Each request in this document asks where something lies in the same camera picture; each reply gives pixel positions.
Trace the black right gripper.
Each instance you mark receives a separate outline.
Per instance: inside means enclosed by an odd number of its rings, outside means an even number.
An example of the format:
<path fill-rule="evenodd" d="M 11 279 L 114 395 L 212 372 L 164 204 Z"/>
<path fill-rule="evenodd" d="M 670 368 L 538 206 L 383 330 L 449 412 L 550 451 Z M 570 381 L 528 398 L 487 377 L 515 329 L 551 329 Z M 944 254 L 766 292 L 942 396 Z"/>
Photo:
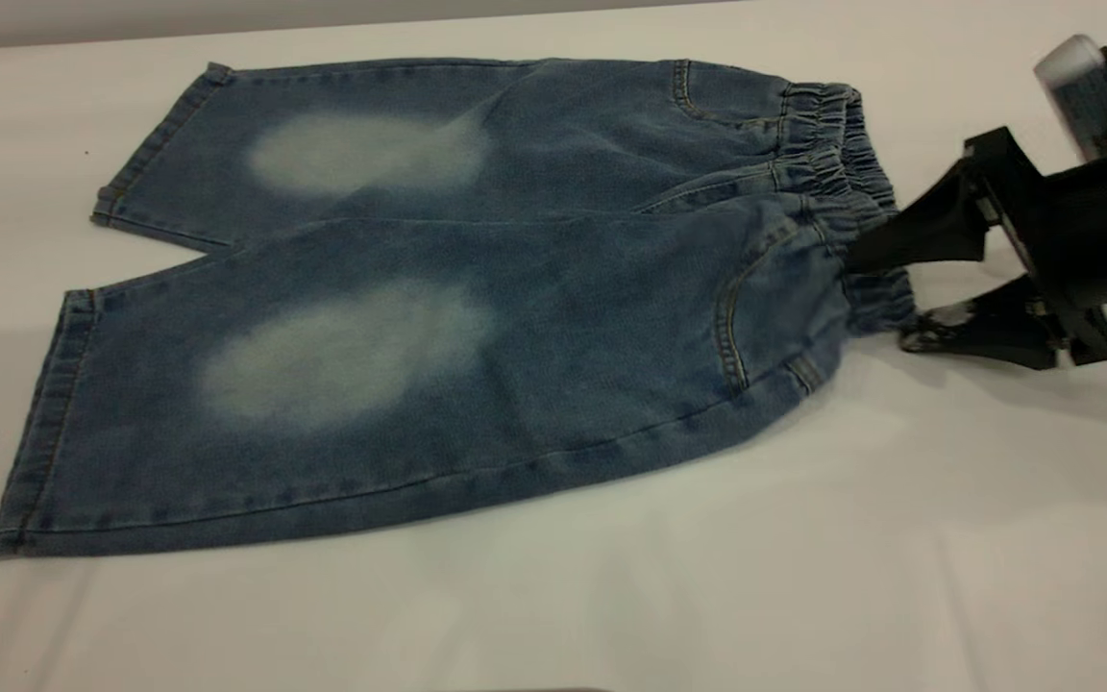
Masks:
<path fill-rule="evenodd" d="M 968 140 L 922 197 L 862 233 L 849 273 L 908 264 L 980 261 L 997 224 L 1023 275 L 966 301 L 919 312 L 898 347 L 914 354 L 1001 360 L 1031 371 L 1107 360 L 1107 155 L 1042 175 L 1007 130 Z"/>

